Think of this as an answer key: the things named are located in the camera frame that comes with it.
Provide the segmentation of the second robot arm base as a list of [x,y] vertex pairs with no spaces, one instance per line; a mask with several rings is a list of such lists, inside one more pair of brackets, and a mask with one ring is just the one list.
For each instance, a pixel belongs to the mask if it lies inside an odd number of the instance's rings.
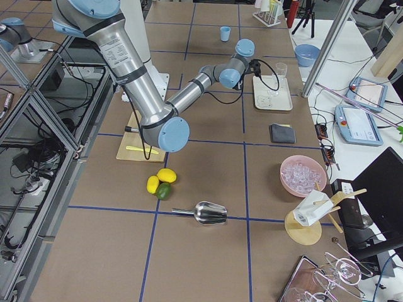
[[38,64],[53,45],[34,40],[19,18],[1,20],[1,46],[6,52],[12,52],[11,58],[17,63]]

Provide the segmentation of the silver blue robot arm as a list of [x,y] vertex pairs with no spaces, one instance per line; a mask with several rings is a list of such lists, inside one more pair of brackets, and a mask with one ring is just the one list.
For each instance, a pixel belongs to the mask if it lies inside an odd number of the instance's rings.
[[188,142],[190,127],[180,113],[216,82],[233,89],[241,82],[254,56],[255,45],[239,40],[224,64],[206,65],[174,96],[164,101],[125,30],[119,1],[53,1],[54,29],[94,42],[107,66],[141,115],[143,141],[165,152],[177,152]]

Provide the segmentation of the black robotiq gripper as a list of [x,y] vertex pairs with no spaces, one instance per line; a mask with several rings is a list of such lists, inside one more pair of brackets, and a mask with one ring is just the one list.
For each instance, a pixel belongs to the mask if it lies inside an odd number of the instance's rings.
[[248,74],[254,74],[256,77],[261,78],[261,64],[259,63],[258,59],[252,59],[249,63],[249,66],[241,75],[240,80],[234,86],[235,90],[243,90],[244,87],[244,78]]

